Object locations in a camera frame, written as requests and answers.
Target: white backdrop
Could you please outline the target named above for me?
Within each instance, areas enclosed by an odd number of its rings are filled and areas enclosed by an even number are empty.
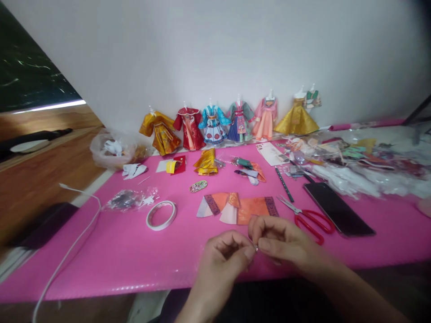
[[[316,83],[321,126],[409,114],[431,60],[407,0],[2,0],[108,127],[137,131],[148,105],[255,108],[279,119]]]

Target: smartphone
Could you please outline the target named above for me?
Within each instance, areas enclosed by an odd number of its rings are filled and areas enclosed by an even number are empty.
[[[342,235],[355,237],[376,234],[328,184],[308,183],[304,184],[304,189]]]

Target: pen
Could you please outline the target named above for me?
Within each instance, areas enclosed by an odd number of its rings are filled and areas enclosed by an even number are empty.
[[[278,177],[280,178],[281,183],[282,183],[282,184],[283,184],[283,186],[284,186],[284,190],[286,191],[287,196],[289,197],[289,200],[290,200],[292,203],[293,203],[293,202],[295,202],[295,200],[293,199],[292,195],[291,195],[291,194],[290,194],[290,192],[289,192],[289,189],[288,189],[288,188],[287,188],[287,186],[286,186],[286,183],[284,182],[283,178],[281,177],[280,171],[278,170],[277,166],[275,166],[275,171],[277,172]]]
[[[293,166],[297,166],[294,161],[289,161]],[[315,181],[310,177],[310,175],[307,175],[305,172],[311,173],[308,169],[305,169],[303,167],[297,166],[300,170],[304,172],[304,177],[310,182],[315,183]]]

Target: double-sided tape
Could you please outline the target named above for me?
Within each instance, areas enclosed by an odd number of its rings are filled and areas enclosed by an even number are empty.
[[[153,226],[151,224],[151,221],[152,221],[153,216],[156,213],[156,211],[158,209],[164,207],[164,206],[169,206],[169,205],[172,207],[172,214],[169,217],[169,219],[165,223],[163,223],[163,224],[161,224],[159,226],[156,226],[156,227]],[[162,202],[156,204],[155,206],[153,206],[153,208],[151,209],[151,211],[148,213],[148,215],[147,215],[147,226],[151,230],[154,230],[154,231],[160,231],[160,230],[166,229],[174,221],[175,216],[176,216],[176,206],[175,206],[175,203],[173,203],[171,201],[162,201]]]

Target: wooden surface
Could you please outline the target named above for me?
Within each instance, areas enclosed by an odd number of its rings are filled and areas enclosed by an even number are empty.
[[[75,138],[78,138],[82,135],[85,135],[89,132],[94,131],[94,129],[101,129],[99,127],[89,127],[89,128],[83,128],[83,129],[77,129],[77,130],[73,130],[70,134],[64,135],[63,137],[54,139],[50,141],[50,144],[34,153],[30,153],[30,154],[17,154],[14,157],[12,157],[11,159],[8,159],[7,161],[4,161],[3,163],[0,164],[0,173],[10,167],[13,167],[19,163],[25,162],[28,159],[34,158],[37,155],[40,155],[42,153],[45,153],[51,149],[54,149],[62,144],[64,144],[65,142],[69,141],[69,140],[73,140]]]
[[[41,130],[80,129],[102,125],[87,104],[24,113],[0,113],[0,141]]]
[[[94,165],[89,149],[100,129],[55,139],[54,147],[48,146],[46,151],[0,172],[0,245],[48,206],[70,202],[79,195],[59,183],[82,190],[105,171]]]

